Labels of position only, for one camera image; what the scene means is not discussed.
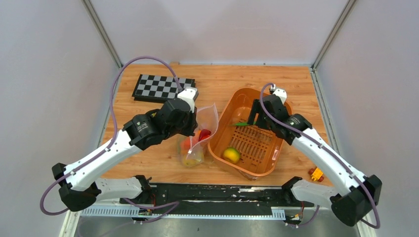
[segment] orange plastic basket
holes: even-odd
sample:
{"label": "orange plastic basket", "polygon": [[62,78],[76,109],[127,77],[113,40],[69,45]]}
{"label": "orange plastic basket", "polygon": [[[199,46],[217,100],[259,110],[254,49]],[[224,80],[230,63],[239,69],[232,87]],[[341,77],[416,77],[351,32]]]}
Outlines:
{"label": "orange plastic basket", "polygon": [[[266,176],[275,169],[283,145],[283,140],[271,131],[253,125],[233,126],[247,121],[253,100],[258,99],[259,95],[260,91],[252,88],[237,90],[221,114],[217,133],[208,143],[208,150],[218,166],[249,180]],[[292,114],[287,102],[285,107]],[[241,154],[236,164],[221,158],[228,147],[235,148]]]}

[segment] black and white checkerboard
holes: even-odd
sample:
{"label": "black and white checkerboard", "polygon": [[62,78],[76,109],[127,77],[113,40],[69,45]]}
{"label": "black and white checkerboard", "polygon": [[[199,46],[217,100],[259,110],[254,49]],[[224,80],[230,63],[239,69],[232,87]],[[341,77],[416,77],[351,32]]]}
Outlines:
{"label": "black and white checkerboard", "polygon": [[[182,88],[195,87],[195,79],[179,78]],[[177,86],[173,77],[141,74],[132,96],[134,100],[164,103],[175,98]]]}

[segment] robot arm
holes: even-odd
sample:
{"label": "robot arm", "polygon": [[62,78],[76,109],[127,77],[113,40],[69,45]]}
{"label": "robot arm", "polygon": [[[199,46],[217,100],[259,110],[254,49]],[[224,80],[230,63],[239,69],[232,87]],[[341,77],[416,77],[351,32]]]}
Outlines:
{"label": "robot arm", "polygon": [[[143,176],[129,179],[101,179],[100,176],[124,159],[137,154],[152,145],[176,135],[194,135],[196,122],[196,88],[188,87],[177,98],[166,101],[159,110],[152,110],[143,115],[136,115],[118,131],[115,143],[105,149],[111,141],[82,158],[64,165],[52,167],[55,180],[63,175],[71,175],[60,182],[60,197],[71,211],[83,210],[98,200],[111,198],[135,198],[139,196],[146,181]],[[105,149],[105,153],[79,171],[72,170],[86,163]]]}
{"label": "robot arm", "polygon": [[[277,124],[266,115],[259,100],[253,102],[248,124],[253,124],[255,116],[258,114],[256,126],[273,131],[277,137],[284,139],[289,145],[303,152],[326,174],[334,185],[334,187],[327,187],[294,177],[283,188],[288,189],[292,196],[299,201],[308,201],[331,209],[340,221],[346,225],[354,226],[372,209],[364,190],[354,179],[354,176],[366,186],[376,205],[381,192],[381,180],[375,175],[367,177],[346,162],[322,140],[316,129],[303,116],[299,114],[289,115],[284,106],[287,94],[283,89],[273,87],[270,92],[271,95],[263,98],[263,104],[267,111],[277,120],[310,136],[318,144],[306,136]],[[353,174],[349,174],[339,161],[324,148],[330,150]]]}

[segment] wooden table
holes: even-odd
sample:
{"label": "wooden table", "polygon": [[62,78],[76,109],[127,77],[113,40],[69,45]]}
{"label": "wooden table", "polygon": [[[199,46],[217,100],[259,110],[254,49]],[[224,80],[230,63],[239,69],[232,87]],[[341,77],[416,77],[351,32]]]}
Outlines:
{"label": "wooden table", "polygon": [[[313,124],[323,139],[327,139],[325,127],[317,102],[308,67],[272,66],[213,66],[213,65],[173,65],[178,77],[196,79],[199,97],[197,108],[216,104],[220,115],[233,93],[241,87],[260,90],[267,82],[273,82],[286,90],[287,102],[293,113],[299,113]],[[118,129],[136,114],[160,108],[162,104],[134,101],[132,92],[140,74],[171,76],[162,65],[131,65],[125,70],[115,100],[114,110]],[[111,139],[113,124],[110,120],[104,141]],[[127,158],[103,175],[104,178],[128,178],[142,174],[153,177],[153,182],[205,183],[241,185],[282,185],[294,176],[310,180],[307,174],[315,165],[296,148],[288,144],[278,156],[276,169],[266,177],[249,181],[232,175],[212,162],[207,155],[205,162],[187,168],[182,166],[176,153],[177,137],[163,141],[158,146]],[[331,185],[325,178],[322,184]]]}

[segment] clear plastic bag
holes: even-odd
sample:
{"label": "clear plastic bag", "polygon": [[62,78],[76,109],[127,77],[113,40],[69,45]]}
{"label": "clear plastic bag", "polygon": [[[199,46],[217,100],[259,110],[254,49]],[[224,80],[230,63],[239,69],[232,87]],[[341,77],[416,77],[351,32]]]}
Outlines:
{"label": "clear plastic bag", "polygon": [[198,128],[195,136],[179,136],[177,147],[180,162],[192,167],[204,162],[207,144],[218,129],[218,112],[215,104],[197,109]]}

